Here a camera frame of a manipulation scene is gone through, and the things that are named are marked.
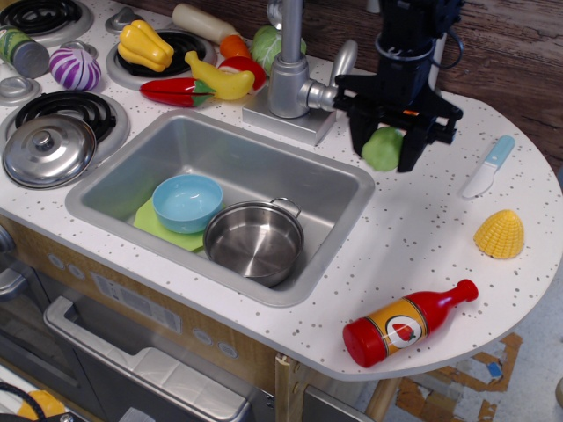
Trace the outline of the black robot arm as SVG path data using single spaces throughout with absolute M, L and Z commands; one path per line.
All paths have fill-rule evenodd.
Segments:
M 335 79 L 336 108 L 349 118 L 352 144 L 360 154 L 377 127 L 405 132 L 398 171 L 413 169 L 425 147 L 452 143 L 463 117 L 457 106 L 433 91 L 429 74 L 436 42 L 460 21 L 461 1 L 383 1 L 383 26 L 377 36 L 379 62 L 372 76 Z

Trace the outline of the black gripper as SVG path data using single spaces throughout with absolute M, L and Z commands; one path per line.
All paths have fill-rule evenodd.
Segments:
M 410 41 L 376 38 L 379 64 L 375 75 L 336 77 L 334 106 L 349 114 L 352 145 L 357 155 L 384 122 L 406 131 L 397 171 L 410 172 L 426 146 L 434 141 L 453 142 L 456 124 L 463 117 L 458 107 L 430 87 L 438 38 L 416 34 Z M 421 124 L 425 119 L 429 125 Z

